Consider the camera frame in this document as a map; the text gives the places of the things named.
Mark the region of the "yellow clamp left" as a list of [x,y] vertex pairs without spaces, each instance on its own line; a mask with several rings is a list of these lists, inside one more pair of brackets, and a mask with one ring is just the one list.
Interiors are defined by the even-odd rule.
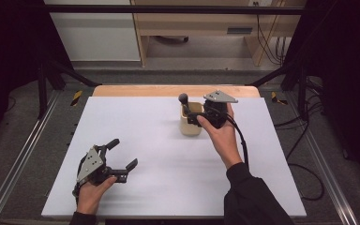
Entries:
[[72,101],[70,103],[70,106],[76,106],[77,105],[82,93],[83,93],[82,90],[76,91],[76,93],[74,94],[73,99],[72,99]]

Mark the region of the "dark curtain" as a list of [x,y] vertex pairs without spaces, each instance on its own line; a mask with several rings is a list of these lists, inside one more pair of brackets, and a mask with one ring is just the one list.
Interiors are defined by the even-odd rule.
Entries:
[[0,0],[0,122],[9,93],[37,78],[40,64],[54,60],[71,68],[44,0]]
[[304,66],[323,81],[323,100],[344,147],[360,164],[360,0],[307,0],[318,13],[300,18],[288,56],[314,28]]

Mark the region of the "black metal frame bar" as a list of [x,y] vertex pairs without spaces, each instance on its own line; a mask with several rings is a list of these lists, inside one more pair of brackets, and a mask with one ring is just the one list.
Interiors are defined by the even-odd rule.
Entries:
[[213,7],[213,6],[121,6],[121,5],[46,5],[49,12],[63,13],[176,13],[176,14],[256,14],[302,15],[303,7]]

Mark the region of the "light wooden desk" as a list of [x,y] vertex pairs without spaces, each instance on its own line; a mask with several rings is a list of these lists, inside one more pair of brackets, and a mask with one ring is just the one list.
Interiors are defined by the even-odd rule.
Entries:
[[[133,6],[220,6],[220,7],[303,7],[307,0],[129,0]],[[299,22],[298,15],[242,14],[154,14],[133,15],[140,40],[152,36],[239,36],[247,44],[253,63],[266,58],[268,44],[275,37],[290,39]],[[228,35],[228,27],[252,27],[250,35]]]

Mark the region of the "black metal stand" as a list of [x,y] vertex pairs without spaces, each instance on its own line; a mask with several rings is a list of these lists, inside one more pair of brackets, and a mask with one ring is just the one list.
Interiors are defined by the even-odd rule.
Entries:
[[302,120],[307,121],[307,71],[300,62],[292,60],[290,63],[284,64],[280,68],[270,72],[268,75],[263,76],[259,80],[249,83],[248,86],[260,87],[261,85],[275,79],[280,75],[284,75],[280,85],[283,91],[291,91],[296,85],[298,85],[297,112],[301,116]]
[[63,90],[66,87],[66,82],[62,78],[63,74],[67,74],[71,78],[89,87],[98,86],[97,82],[87,79],[73,68],[66,67],[57,61],[45,61],[37,70],[39,100],[38,119],[41,119],[48,111],[47,83],[49,83],[54,90]]

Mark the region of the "aluminium floor rail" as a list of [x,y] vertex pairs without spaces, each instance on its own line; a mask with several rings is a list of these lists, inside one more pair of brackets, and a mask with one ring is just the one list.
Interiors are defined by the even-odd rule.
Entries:
[[38,143],[39,137],[46,127],[60,96],[60,91],[52,91],[45,113],[42,114],[42,116],[36,121],[31,133],[26,139],[26,142],[22,146],[22,150],[7,173],[7,176],[0,187],[0,214],[5,207],[12,190],[16,186],[28,159],[32,155],[35,146]]
[[306,128],[305,138],[308,150],[314,160],[317,170],[320,173],[326,193],[331,198],[342,224],[359,225],[359,222],[349,205],[338,180],[325,160],[321,148],[319,147],[309,127]]

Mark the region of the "beige square ceramic cup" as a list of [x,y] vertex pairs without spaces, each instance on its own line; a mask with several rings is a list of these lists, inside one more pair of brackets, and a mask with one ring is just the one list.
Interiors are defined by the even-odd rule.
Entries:
[[[189,102],[188,106],[193,113],[203,112],[203,105],[200,102]],[[202,129],[197,125],[188,123],[188,117],[185,114],[183,106],[180,107],[179,129],[180,132],[185,136],[198,136],[202,131]]]

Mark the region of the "white cabinet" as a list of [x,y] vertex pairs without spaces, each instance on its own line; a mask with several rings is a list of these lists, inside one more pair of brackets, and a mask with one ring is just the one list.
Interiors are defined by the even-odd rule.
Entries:
[[72,62],[139,61],[131,13],[52,13]]

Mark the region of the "black office chair base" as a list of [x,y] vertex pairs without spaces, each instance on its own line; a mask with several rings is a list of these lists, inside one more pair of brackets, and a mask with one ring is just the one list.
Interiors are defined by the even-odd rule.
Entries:
[[189,40],[189,37],[174,37],[174,36],[155,36],[155,39],[158,42],[162,43],[171,43],[171,44],[177,44],[177,43],[187,43]]

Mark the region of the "makeup brush with silver ferrule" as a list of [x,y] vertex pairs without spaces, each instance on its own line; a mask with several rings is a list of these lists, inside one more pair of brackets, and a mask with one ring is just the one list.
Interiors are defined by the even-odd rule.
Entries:
[[182,93],[179,95],[178,100],[180,101],[180,103],[183,107],[184,115],[189,115],[190,108],[188,106],[188,95],[186,93]]

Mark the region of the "wooden table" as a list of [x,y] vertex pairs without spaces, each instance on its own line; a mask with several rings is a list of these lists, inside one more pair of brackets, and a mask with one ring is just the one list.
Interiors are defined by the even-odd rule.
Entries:
[[178,97],[186,93],[190,97],[201,97],[216,90],[234,98],[259,98],[254,86],[244,85],[100,85],[93,97]]

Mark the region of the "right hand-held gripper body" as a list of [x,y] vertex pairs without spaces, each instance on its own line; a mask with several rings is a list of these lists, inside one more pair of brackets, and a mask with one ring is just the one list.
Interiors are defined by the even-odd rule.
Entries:
[[221,90],[213,91],[203,96],[203,116],[215,128],[221,128],[227,121],[228,103],[237,103],[238,100]]

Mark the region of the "yellow clamp right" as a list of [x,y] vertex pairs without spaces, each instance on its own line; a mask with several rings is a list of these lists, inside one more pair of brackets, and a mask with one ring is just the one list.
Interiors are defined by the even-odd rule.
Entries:
[[271,92],[271,100],[274,103],[278,103],[281,105],[288,105],[288,101],[279,99],[276,92]]

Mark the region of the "person's left hand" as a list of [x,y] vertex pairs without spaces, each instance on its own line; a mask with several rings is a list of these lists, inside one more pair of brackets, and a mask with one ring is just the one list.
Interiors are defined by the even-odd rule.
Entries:
[[111,176],[98,186],[91,183],[84,184],[80,189],[76,211],[86,215],[95,215],[98,212],[99,203],[104,193],[115,182],[116,178]]

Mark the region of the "yellow clamp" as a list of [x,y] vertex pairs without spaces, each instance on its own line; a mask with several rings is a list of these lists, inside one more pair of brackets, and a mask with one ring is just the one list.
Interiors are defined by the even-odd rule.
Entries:
[[271,100],[274,103],[278,103],[281,105],[288,105],[288,101],[279,99],[276,92],[271,92]]
[[76,91],[76,93],[74,94],[73,99],[72,99],[72,101],[70,103],[70,106],[76,106],[77,105],[82,93],[83,93],[82,90]]

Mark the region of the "person's right hand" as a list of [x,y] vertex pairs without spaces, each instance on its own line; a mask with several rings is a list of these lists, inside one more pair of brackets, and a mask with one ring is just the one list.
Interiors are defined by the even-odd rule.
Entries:
[[226,169],[242,161],[235,137],[235,128],[230,121],[226,121],[221,128],[215,128],[201,115],[197,116],[197,120],[208,133]]

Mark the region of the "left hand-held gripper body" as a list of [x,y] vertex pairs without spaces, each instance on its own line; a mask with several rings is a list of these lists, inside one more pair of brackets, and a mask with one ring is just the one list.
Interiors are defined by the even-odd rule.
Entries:
[[115,177],[118,183],[126,183],[128,169],[114,170],[106,164],[106,153],[114,148],[114,144],[93,145],[87,154],[81,159],[76,186],[80,188],[87,182],[100,185],[110,177]]

